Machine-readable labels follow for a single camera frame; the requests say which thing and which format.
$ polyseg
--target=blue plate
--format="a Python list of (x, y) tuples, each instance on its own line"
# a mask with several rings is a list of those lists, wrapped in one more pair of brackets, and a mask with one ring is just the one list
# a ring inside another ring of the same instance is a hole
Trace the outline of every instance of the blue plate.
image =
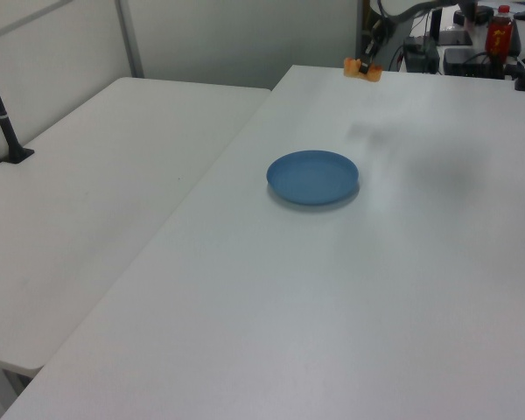
[(348, 158), (322, 150), (280, 157), (267, 170), (274, 192), (297, 204), (317, 206), (347, 199), (357, 191), (358, 168)]

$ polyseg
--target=white wall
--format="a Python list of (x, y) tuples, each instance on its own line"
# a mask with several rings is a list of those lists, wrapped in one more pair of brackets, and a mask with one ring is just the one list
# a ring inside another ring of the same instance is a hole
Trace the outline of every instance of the white wall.
[(115, 0), (73, 0), (0, 37), (0, 94), (21, 144), (129, 75)]
[(152, 79), (273, 88), (293, 64), (342, 67), (361, 28), (361, 0), (122, 3)]

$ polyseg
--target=orange object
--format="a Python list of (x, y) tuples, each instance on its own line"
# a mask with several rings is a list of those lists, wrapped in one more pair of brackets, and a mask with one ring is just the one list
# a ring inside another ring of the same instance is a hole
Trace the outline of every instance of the orange object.
[(383, 67), (372, 64), (367, 74), (360, 72), (361, 59), (347, 58), (344, 60), (344, 75), (346, 77), (357, 77), (364, 81), (379, 81), (382, 77)]

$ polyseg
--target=white table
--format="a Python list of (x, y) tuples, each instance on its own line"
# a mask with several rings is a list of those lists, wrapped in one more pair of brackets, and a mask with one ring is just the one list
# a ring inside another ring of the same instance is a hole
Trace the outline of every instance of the white table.
[(120, 79), (0, 164), (0, 366), (35, 373), (269, 91)]
[[(274, 199), (304, 149), (359, 195)], [(525, 420), (525, 93), (293, 67), (4, 420), (44, 418)]]

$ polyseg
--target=red bottle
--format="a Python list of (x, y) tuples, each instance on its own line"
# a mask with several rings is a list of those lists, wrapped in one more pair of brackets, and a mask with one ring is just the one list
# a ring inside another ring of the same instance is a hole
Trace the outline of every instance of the red bottle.
[(509, 6), (500, 6), (498, 14), (493, 17), (488, 26), (488, 35), (486, 36), (486, 53), (491, 60), (498, 60), (501, 64), (506, 62), (512, 30)]

